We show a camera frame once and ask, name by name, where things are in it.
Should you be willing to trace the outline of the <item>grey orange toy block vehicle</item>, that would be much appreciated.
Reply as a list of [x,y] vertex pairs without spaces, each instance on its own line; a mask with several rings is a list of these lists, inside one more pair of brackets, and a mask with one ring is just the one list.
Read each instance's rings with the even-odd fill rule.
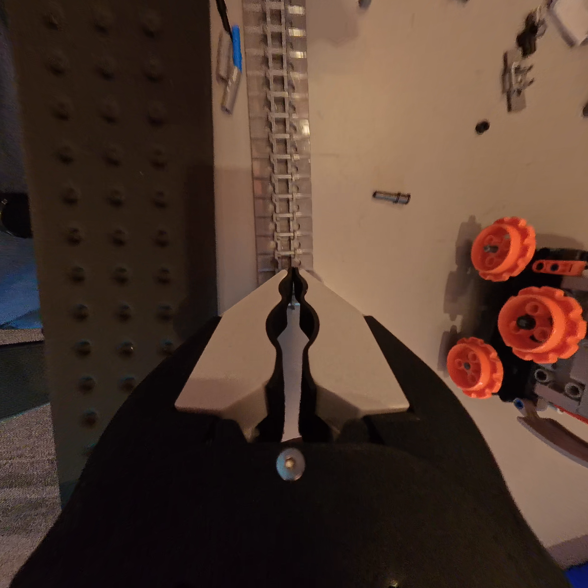
[[540,247],[531,224],[503,217],[469,259],[488,289],[472,336],[447,351],[449,377],[470,398],[512,404],[526,430],[587,467],[587,441],[539,414],[550,407],[587,425],[587,249]]

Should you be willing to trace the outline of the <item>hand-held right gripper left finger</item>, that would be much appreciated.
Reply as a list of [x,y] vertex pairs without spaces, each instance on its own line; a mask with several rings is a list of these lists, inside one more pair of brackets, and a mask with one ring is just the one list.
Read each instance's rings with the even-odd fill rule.
[[238,423],[247,441],[281,442],[285,383],[279,336],[293,274],[281,270],[228,309],[175,401],[181,412]]

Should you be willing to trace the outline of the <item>black perforated panel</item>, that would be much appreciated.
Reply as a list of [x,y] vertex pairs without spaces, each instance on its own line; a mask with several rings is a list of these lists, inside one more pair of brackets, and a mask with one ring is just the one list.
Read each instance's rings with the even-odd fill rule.
[[59,489],[217,314],[208,1],[5,1]]

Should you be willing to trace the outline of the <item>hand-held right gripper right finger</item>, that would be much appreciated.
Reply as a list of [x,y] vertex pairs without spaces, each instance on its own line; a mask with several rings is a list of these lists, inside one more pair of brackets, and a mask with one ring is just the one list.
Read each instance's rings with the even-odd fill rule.
[[305,442],[329,442],[364,417],[405,413],[401,386],[366,318],[303,269],[295,270],[302,355],[299,432]]

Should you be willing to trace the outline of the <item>single grey track link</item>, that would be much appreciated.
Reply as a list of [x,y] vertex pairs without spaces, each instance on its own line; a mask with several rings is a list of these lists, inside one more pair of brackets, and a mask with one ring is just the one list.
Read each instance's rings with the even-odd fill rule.
[[521,112],[526,107],[526,90],[534,83],[530,76],[533,64],[519,48],[510,49],[503,55],[502,92],[508,113]]

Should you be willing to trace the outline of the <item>grey tube connector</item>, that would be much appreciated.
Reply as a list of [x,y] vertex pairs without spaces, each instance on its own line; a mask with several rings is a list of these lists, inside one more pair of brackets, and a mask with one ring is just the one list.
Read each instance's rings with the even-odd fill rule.
[[217,44],[217,79],[227,82],[232,67],[232,39],[229,33],[221,30]]
[[241,70],[234,66],[226,79],[222,95],[221,109],[227,115],[232,115],[239,93]]

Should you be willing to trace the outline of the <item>black grey cross connector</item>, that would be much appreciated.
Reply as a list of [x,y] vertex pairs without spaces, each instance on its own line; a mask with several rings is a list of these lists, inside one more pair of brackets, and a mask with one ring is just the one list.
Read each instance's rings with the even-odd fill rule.
[[537,41],[546,32],[547,22],[543,8],[538,7],[529,12],[525,18],[523,29],[516,37],[521,57],[528,58],[537,50]]

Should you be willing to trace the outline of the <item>light grey curved panel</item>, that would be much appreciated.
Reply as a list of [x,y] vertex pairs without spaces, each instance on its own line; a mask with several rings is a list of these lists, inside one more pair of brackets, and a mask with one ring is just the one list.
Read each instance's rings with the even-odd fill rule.
[[587,1],[550,1],[548,10],[570,47],[587,45]]

